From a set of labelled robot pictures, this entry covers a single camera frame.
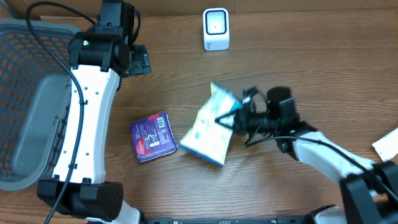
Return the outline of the yellow snack bag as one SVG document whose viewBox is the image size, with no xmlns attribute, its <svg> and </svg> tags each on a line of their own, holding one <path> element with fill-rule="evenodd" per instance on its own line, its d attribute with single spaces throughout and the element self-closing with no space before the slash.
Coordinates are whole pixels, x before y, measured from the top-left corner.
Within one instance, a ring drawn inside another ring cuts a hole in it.
<svg viewBox="0 0 398 224">
<path fill-rule="evenodd" d="M 217 124 L 215 119 L 243 105 L 232 91 L 217 82 L 211 82 L 210 89 L 210 98 L 198 110 L 192 128 L 180 140 L 180 147 L 223 167 L 233 132 Z"/>
</svg>

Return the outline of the white tube with gold cap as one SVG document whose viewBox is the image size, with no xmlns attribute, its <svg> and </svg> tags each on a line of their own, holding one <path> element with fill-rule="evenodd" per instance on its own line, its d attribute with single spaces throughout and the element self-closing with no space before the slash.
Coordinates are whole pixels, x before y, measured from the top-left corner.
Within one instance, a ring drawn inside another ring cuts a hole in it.
<svg viewBox="0 0 398 224">
<path fill-rule="evenodd" d="M 372 147 L 383 162 L 389 161 L 397 155 L 397 135 L 397 128 L 395 128 L 378 141 L 372 143 Z"/>
</svg>

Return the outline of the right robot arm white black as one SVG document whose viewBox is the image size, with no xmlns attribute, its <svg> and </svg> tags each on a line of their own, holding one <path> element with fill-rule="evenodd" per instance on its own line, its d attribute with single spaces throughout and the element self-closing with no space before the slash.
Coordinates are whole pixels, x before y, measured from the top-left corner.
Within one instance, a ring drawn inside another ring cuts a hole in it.
<svg viewBox="0 0 398 224">
<path fill-rule="evenodd" d="M 238 135 L 247 135 L 246 147 L 275 141 L 281 152 L 312 166 L 339 186 L 343 206 L 320 207 L 302 223 L 397 223 L 397 164 L 376 163 L 330 141 L 321 131 L 300 119 L 290 88 L 278 86 L 263 99 L 266 110 L 256 111 L 255 87 L 243 91 L 240 109 L 215 118 L 215 123 Z"/>
</svg>

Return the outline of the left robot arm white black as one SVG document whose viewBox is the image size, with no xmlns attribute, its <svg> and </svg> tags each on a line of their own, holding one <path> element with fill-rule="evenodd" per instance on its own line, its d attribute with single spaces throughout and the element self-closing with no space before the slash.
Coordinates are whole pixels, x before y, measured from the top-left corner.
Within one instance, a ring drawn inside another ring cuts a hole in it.
<svg viewBox="0 0 398 224">
<path fill-rule="evenodd" d="M 60 156 L 37 196 L 52 213 L 89 223 L 145 222 L 124 201 L 123 185 L 105 179 L 104 147 L 109 114 L 123 78 L 152 71 L 147 49 L 137 45 L 139 11 L 124 1 L 103 1 L 101 12 L 68 45 L 64 66 L 72 80 L 71 100 Z"/>
</svg>

